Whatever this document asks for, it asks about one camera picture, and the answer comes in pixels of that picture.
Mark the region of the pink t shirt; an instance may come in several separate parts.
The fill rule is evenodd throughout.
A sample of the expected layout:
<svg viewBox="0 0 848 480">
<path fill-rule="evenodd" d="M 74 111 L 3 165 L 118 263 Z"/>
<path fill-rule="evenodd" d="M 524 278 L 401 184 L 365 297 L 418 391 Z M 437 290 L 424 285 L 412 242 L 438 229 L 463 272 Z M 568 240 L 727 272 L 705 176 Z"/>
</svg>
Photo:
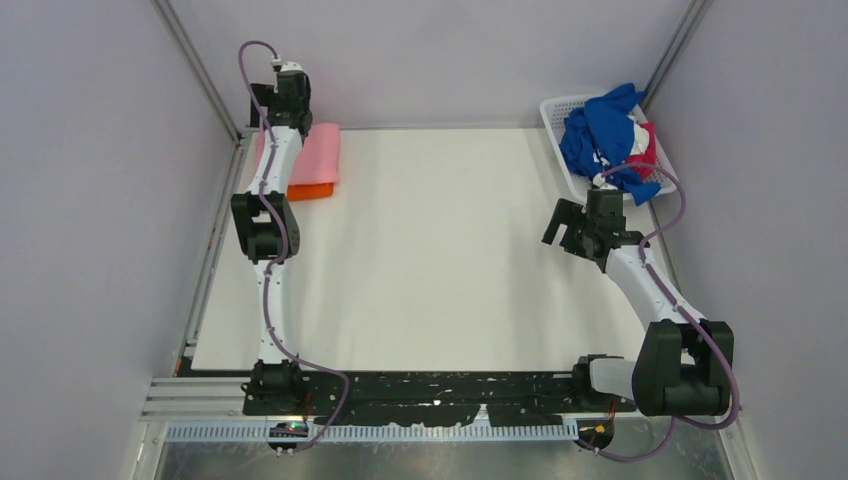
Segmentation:
<svg viewBox="0 0 848 480">
<path fill-rule="evenodd" d="M 340 142 L 336 124 L 319 123 L 304 140 L 287 127 L 274 127 L 272 134 L 261 127 L 255 142 L 256 172 L 248 191 L 258 193 L 262 180 L 266 194 L 282 193 L 290 185 L 336 184 Z"/>
</svg>

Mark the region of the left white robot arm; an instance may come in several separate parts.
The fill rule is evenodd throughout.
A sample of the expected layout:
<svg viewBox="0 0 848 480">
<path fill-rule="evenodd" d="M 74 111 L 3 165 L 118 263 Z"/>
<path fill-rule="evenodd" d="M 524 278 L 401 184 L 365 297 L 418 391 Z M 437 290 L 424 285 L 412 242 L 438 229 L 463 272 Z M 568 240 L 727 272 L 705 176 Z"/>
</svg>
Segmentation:
<svg viewBox="0 0 848 480">
<path fill-rule="evenodd" d="M 283 350 L 285 261 L 296 255 L 300 231 L 287 196 L 295 160 L 312 125 L 311 86 L 292 62 L 275 69 L 276 84 L 252 84 L 258 122 L 258 163 L 244 193 L 230 207 L 242 253 L 253 265 L 260 302 L 258 359 L 243 385 L 247 403 L 274 412 L 298 412 L 307 398 L 296 355 Z"/>
</svg>

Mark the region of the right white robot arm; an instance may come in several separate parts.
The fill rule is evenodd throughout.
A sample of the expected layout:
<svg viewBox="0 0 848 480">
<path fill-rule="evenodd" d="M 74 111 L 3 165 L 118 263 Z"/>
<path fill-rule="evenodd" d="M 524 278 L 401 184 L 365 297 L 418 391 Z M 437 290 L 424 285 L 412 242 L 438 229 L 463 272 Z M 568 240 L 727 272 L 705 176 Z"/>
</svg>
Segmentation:
<svg viewBox="0 0 848 480">
<path fill-rule="evenodd" d="M 645 329 L 635 360 L 590 354 L 576 363 L 570 392 L 577 406 L 596 410 L 615 395 L 645 416 L 732 413 L 739 396 L 732 329 L 707 320 L 673 288 L 644 235 L 628 230 L 622 193 L 592 190 L 585 204 L 559 199 L 542 241 L 593 262 Z"/>
</svg>

